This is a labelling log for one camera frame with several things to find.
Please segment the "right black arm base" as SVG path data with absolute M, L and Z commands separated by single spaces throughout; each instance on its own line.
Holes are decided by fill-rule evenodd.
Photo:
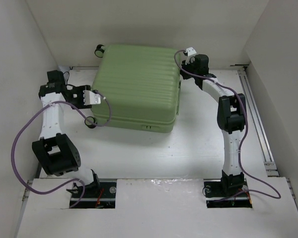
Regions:
M 243 188 L 234 188 L 226 192 L 219 179 L 204 180 L 202 193 L 206 197 L 207 208 L 252 208 L 249 192 L 236 195 L 243 189 L 248 189 L 246 185 L 245 182 Z

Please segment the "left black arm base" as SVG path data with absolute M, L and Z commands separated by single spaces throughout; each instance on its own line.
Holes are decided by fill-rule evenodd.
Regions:
M 96 182 L 85 187 L 73 183 L 70 189 L 66 189 L 71 194 L 69 208 L 71 209 L 114 209 L 116 205 L 116 179 L 99 179 L 94 176 Z

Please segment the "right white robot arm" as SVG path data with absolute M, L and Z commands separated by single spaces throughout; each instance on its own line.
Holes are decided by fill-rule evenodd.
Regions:
M 183 79 L 194 78 L 195 84 L 208 93 L 217 103 L 217 124 L 224 141 L 224 164 L 220 181 L 205 182 L 206 197 L 230 197 L 245 184 L 244 173 L 239 165 L 240 141 L 245 128 L 245 96 L 225 88 L 209 73 L 207 55 L 184 51 L 186 59 L 181 63 Z

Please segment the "green suitcase blue lining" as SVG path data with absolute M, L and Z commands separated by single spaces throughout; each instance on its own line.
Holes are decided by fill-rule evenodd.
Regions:
M 179 110 L 180 72 L 175 49 L 109 45 L 91 88 L 106 99 L 91 108 L 98 124 L 169 133 Z

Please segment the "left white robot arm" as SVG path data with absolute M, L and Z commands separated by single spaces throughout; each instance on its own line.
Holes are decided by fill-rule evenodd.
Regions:
M 32 150 L 47 175 L 63 176 L 83 181 L 83 190 L 89 196 L 97 196 L 101 185 L 92 169 L 81 165 L 78 149 L 65 133 L 64 108 L 90 109 L 101 103 L 101 97 L 89 85 L 68 89 L 64 74 L 58 70 L 47 72 L 48 82 L 39 89 L 43 111 L 42 129 Z

